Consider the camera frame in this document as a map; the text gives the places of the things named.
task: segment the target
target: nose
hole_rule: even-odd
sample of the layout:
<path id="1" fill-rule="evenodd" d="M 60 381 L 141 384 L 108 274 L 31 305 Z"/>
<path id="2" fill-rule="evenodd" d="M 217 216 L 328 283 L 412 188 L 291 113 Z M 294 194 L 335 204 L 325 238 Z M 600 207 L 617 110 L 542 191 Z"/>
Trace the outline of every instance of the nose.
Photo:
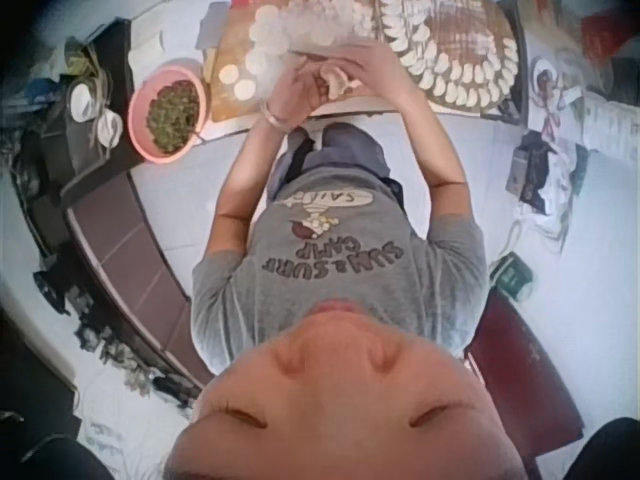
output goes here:
<path id="1" fill-rule="evenodd" d="M 371 319 L 350 312 L 327 312 L 303 321 L 286 348 L 291 375 L 318 375 L 359 383 L 388 374 L 399 345 Z"/>

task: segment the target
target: person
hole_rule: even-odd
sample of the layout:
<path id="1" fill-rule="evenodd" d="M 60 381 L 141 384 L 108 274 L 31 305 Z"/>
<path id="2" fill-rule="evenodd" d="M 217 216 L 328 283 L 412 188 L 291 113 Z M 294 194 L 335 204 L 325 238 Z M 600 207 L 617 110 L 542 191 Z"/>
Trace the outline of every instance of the person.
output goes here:
<path id="1" fill-rule="evenodd" d="M 487 267 L 455 150 L 387 46 L 326 55 L 282 74 L 220 192 L 191 325 L 218 376 L 166 478 L 524 478 L 490 397 L 456 358 Z M 431 197 L 426 240 L 382 148 L 353 126 L 327 127 L 317 151 L 296 129 L 274 167 L 284 131 L 327 101 L 322 65 L 402 116 Z"/>

